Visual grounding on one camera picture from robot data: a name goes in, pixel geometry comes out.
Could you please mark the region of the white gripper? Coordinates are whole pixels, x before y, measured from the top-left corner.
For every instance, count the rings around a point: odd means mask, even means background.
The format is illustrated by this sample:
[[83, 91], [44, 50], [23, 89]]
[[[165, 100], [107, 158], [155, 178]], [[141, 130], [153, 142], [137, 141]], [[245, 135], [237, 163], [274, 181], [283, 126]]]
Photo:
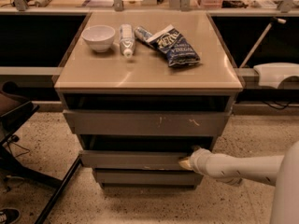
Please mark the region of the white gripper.
[[200, 175], [208, 175], [207, 162], [212, 153], [200, 146], [191, 146], [193, 154], [178, 161], [178, 164], [185, 170], [193, 170]]

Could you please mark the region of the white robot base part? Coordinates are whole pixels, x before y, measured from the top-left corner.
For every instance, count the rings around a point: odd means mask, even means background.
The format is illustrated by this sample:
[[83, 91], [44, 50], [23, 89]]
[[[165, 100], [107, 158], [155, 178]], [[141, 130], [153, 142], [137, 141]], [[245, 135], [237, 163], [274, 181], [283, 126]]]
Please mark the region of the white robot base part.
[[259, 75], [258, 84], [277, 89], [287, 78], [299, 77], [298, 63], [264, 63], [253, 67]]

